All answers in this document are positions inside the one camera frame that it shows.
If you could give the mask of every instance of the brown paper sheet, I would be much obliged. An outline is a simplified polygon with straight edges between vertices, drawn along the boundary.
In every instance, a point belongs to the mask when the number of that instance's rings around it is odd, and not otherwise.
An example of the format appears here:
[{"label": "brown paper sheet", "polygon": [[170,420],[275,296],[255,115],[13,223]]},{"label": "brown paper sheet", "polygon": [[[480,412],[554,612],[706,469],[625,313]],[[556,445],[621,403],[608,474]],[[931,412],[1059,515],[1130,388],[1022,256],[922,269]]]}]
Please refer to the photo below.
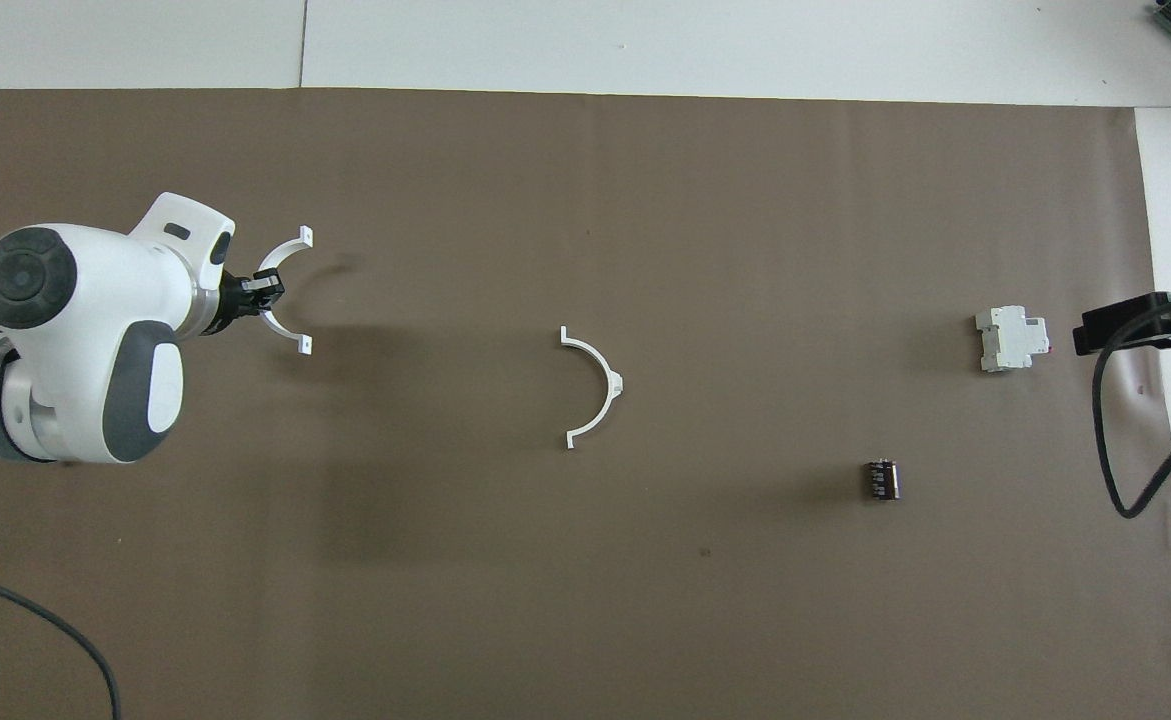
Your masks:
[{"label": "brown paper sheet", "polygon": [[[244,320],[141,464],[0,464],[0,582],[128,715],[1171,716],[1171,487],[1110,509],[1069,342],[1151,290],[1132,111],[0,91],[0,235],[163,191],[241,274],[314,227],[315,356]],[[1005,304],[1056,351],[981,373]],[[626,378],[571,452],[561,324]],[[1134,493],[1165,410],[1114,375]],[[0,602],[0,719],[104,701]]]}]

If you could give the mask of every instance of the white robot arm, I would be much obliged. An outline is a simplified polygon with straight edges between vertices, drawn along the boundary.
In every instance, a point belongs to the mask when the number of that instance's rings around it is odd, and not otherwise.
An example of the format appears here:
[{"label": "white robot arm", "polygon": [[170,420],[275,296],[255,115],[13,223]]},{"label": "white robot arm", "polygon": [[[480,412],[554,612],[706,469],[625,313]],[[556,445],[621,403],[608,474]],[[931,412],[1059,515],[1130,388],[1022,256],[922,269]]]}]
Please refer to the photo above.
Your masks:
[{"label": "white robot arm", "polygon": [[301,225],[252,277],[224,269],[233,220],[164,193],[131,233],[39,224],[0,238],[0,459],[131,462],[182,413],[178,343],[271,314],[278,265],[314,246]]}]

